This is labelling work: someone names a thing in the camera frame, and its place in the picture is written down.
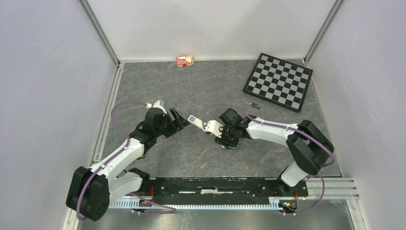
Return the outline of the slim white remote control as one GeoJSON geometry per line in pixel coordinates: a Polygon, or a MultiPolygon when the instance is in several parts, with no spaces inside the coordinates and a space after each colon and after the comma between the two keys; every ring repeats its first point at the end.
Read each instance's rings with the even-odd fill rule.
{"type": "Polygon", "coordinates": [[[193,115],[190,115],[188,117],[187,121],[190,124],[194,125],[195,127],[199,128],[201,130],[205,130],[205,123],[202,120],[200,120],[199,118],[197,118],[193,115]]]}

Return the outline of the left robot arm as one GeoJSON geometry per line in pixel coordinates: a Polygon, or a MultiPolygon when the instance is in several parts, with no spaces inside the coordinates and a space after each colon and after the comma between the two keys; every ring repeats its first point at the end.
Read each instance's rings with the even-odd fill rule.
{"type": "Polygon", "coordinates": [[[74,210],[80,220],[97,221],[117,199],[131,192],[147,194],[150,190],[148,174],[135,169],[123,176],[119,174],[130,163],[144,157],[159,137],[169,138],[188,124],[174,108],[168,112],[160,107],[149,108],[144,120],[126,136],[121,146],[99,163],[89,168],[80,166],[74,171],[66,206],[74,210]]]}

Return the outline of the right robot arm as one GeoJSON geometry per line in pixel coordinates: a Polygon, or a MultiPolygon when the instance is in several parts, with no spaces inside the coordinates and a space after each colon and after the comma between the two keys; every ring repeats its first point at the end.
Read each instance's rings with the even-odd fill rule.
{"type": "Polygon", "coordinates": [[[290,195],[296,185],[309,176],[316,176],[324,167],[334,164],[334,146],[328,138],[309,120],[299,124],[282,124],[248,115],[240,116],[228,108],[219,116],[223,126],[216,143],[226,149],[234,149],[243,138],[265,140],[286,146],[294,162],[278,177],[277,191],[290,195]]]}

